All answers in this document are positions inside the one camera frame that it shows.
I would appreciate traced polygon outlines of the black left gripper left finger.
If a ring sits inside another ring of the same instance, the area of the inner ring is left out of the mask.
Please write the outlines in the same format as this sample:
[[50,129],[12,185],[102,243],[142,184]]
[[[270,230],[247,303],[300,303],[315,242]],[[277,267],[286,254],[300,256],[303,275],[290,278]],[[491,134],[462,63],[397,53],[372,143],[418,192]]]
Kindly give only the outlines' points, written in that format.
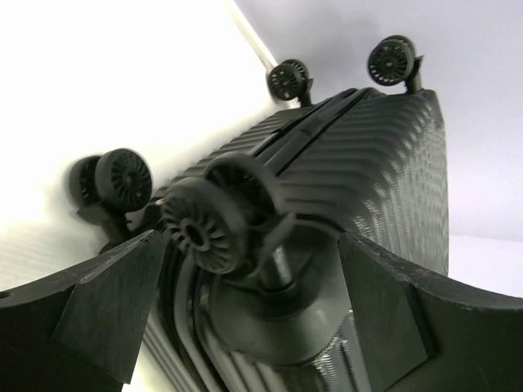
[[3,391],[120,391],[129,383],[163,263],[150,230],[1,293]]

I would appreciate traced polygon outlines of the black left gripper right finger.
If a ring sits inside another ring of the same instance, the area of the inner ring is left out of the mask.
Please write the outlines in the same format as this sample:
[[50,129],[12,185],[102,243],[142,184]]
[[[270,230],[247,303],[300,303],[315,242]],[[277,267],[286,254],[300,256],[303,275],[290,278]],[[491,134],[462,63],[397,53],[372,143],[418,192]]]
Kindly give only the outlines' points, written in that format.
[[522,300],[469,286],[351,233],[338,243],[374,391],[520,391]]

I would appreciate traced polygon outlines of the black hard-shell suitcase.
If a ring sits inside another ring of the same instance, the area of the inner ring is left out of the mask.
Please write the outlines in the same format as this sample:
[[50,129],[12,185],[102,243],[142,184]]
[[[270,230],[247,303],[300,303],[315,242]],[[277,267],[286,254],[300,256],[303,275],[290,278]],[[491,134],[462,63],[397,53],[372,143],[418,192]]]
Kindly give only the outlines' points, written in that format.
[[266,81],[298,99],[155,189],[115,149],[77,161],[69,192],[108,248],[148,230],[164,259],[145,346],[177,391],[368,391],[338,240],[347,231],[430,270],[449,268],[445,123],[399,34],[367,60],[388,95],[350,88],[312,103],[299,60]]

